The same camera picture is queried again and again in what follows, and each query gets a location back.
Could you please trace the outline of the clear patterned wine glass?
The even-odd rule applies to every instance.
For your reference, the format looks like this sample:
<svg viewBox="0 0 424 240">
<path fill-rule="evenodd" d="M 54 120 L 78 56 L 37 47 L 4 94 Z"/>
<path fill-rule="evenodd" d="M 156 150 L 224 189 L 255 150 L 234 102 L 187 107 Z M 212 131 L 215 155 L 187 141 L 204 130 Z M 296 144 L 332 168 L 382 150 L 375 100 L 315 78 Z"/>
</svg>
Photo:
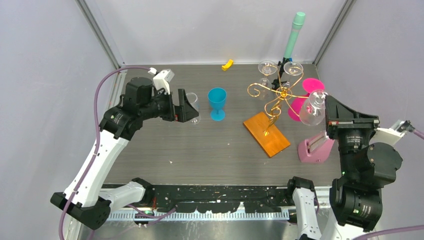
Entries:
<svg viewBox="0 0 424 240">
<path fill-rule="evenodd" d="M 323 121 L 327 95 L 323 89 L 314 90 L 309 94 L 299 111 L 299 119 L 304 125 L 317 126 Z"/>
</svg>

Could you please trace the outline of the blue plastic wine glass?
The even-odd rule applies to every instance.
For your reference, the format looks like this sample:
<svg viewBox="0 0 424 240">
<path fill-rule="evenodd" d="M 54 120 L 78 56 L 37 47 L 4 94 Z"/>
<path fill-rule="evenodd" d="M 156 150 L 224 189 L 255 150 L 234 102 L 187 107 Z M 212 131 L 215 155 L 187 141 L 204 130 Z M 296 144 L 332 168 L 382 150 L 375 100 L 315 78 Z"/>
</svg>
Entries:
<svg viewBox="0 0 424 240">
<path fill-rule="evenodd" d="M 207 94 L 209 106 L 211 107 L 210 117 L 214 121 L 222 121 L 226 114 L 224 107 L 227 99 L 227 92 L 221 87 L 212 88 Z"/>
</svg>

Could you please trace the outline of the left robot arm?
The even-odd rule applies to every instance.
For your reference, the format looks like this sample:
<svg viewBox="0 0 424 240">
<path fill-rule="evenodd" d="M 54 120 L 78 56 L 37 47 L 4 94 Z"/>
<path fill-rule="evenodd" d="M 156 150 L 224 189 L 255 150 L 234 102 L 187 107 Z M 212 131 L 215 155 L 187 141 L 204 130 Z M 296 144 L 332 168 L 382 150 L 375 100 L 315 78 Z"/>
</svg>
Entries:
<svg viewBox="0 0 424 240">
<path fill-rule="evenodd" d="M 91 155 L 67 189 L 52 195 L 51 203 L 91 230 L 99 229 L 112 212 L 127 205 L 148 207 L 155 192 L 141 178 L 107 192 L 101 189 L 115 160 L 144 121 L 161 118 L 185 123 L 199 116 L 182 88 L 178 100 L 179 104 L 174 105 L 169 83 L 164 79 L 132 78 L 118 105 L 104 113 Z"/>
</svg>

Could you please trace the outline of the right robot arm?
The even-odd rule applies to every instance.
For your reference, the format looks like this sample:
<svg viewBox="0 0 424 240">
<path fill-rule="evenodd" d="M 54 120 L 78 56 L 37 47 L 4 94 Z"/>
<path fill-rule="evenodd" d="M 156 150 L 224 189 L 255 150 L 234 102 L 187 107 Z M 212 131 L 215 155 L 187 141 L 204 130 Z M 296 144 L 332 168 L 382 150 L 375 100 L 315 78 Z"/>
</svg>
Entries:
<svg viewBox="0 0 424 240">
<path fill-rule="evenodd" d="M 352 240 L 372 231 L 383 213 L 382 188 L 397 178 L 403 159 L 387 140 L 373 141 L 379 117 L 358 112 L 331 95 L 325 97 L 326 135 L 337 141 L 341 176 L 332 181 L 332 213 L 321 231 L 311 180 L 293 177 L 285 198 L 295 206 L 300 240 Z"/>
</svg>

